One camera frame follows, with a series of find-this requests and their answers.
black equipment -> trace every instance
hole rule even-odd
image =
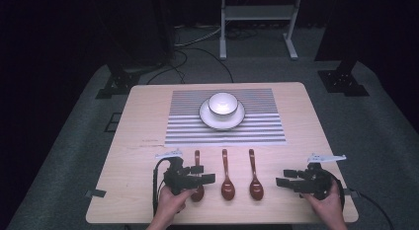
[[[198,174],[204,172],[204,166],[183,167],[183,159],[180,157],[164,158],[160,160],[153,171],[153,211],[157,211],[158,192],[157,192],[157,175],[158,166],[161,162],[167,160],[170,166],[164,173],[163,182],[170,187],[172,194],[177,195],[183,189],[197,189],[200,185],[215,183],[215,174],[205,174],[200,177]]]
[[[289,179],[277,178],[277,186],[293,189],[294,192],[313,193],[317,199],[327,197],[327,192],[332,187],[332,179],[339,187],[342,210],[345,205],[345,193],[341,182],[331,173],[321,168],[319,163],[310,163],[305,171],[284,170],[286,178],[301,178],[302,180],[290,181]]]

striped mat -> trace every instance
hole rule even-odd
[[[243,104],[245,117],[236,127],[215,130],[201,121],[201,104],[216,93],[230,93]],[[174,91],[165,147],[287,144],[271,89]]]

white plate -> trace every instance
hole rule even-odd
[[[222,119],[216,116],[209,106],[209,100],[205,100],[200,108],[201,120],[209,127],[214,129],[230,129],[237,126],[244,119],[244,107],[238,102],[237,111],[229,119]]]

human hand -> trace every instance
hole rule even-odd
[[[170,188],[164,186],[160,190],[156,214],[147,230],[163,230],[169,227],[175,218],[175,214],[186,207],[186,199],[196,191],[197,190],[185,190],[178,195],[173,195]]]
[[[332,187],[326,198],[318,200],[310,193],[301,194],[311,204],[317,216],[332,230],[346,230],[342,214],[338,184],[332,180]]]

wooden table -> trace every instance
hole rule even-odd
[[[194,153],[201,151],[206,174],[215,174],[215,183],[205,185],[200,202],[187,200],[187,208],[176,215],[175,224],[280,224],[313,223],[319,219],[305,199],[292,190],[276,186],[283,169],[305,170],[312,154],[332,155],[315,110],[300,83],[247,83],[199,85],[135,86],[130,91],[123,115],[111,145],[97,190],[86,219],[89,223],[149,223],[152,219],[152,173],[156,154],[175,150],[165,146],[168,115],[174,91],[270,89],[281,116],[286,144],[243,146],[185,146],[184,167],[195,165]],[[222,198],[224,181],[221,151],[228,150],[229,176],[236,188],[232,201]],[[249,149],[255,150],[256,170],[265,195],[253,200],[249,193],[252,171]],[[169,166],[163,162],[158,180]],[[323,169],[343,183],[335,162],[323,163]],[[346,222],[358,219],[352,199],[346,196]]]

